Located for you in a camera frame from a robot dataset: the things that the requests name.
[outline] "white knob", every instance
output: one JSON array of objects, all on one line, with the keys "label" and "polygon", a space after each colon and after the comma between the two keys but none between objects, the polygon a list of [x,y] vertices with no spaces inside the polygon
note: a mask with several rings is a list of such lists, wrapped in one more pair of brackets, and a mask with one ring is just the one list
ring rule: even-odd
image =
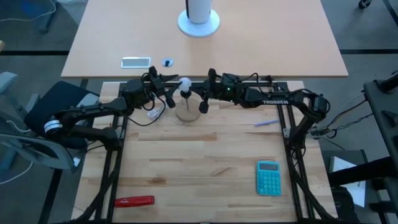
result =
[{"label": "white knob", "polygon": [[189,91],[189,88],[191,87],[191,85],[192,85],[192,81],[191,81],[191,79],[189,79],[189,78],[187,78],[187,77],[183,77],[183,78],[180,78],[180,80],[179,80],[179,82],[182,82],[181,83],[181,85],[180,85],[180,90],[181,91],[183,91],[183,92],[188,92]]}]

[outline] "butcher block table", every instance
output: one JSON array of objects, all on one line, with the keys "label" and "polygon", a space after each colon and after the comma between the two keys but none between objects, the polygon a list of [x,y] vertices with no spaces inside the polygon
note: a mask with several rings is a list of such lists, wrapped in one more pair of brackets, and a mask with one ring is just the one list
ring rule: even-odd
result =
[{"label": "butcher block table", "polygon": [[[100,101],[115,99],[119,85],[119,82],[104,83]],[[288,85],[290,90],[303,88],[302,82],[288,82]],[[181,100],[178,91],[174,99],[176,103]],[[297,220],[280,124],[256,128],[253,125],[279,119],[277,107],[243,109],[218,100],[210,100],[209,104],[209,112],[189,124],[182,124],[174,110],[167,110],[147,127],[129,121],[116,198],[153,195],[155,204],[115,208],[113,222]],[[303,117],[296,108],[294,115],[296,122]],[[142,124],[149,122],[144,110],[135,110],[131,118]],[[112,120],[112,116],[96,118],[94,127],[105,128]],[[304,163],[310,190],[326,211],[336,217],[318,141],[307,139],[306,146]],[[81,215],[98,193],[105,157],[103,147],[86,155],[72,218]],[[280,197],[256,193],[256,164],[260,160],[280,164]],[[106,217],[109,191],[104,202],[102,216]],[[306,216],[302,195],[301,205]]]},{"label": "butcher block table", "polygon": [[[206,77],[209,68],[248,76],[347,77],[320,0],[214,0],[220,28],[194,38],[177,25],[184,0],[88,1],[63,78],[140,77],[123,57],[150,57],[163,74]],[[171,58],[174,65],[162,66]]]}]

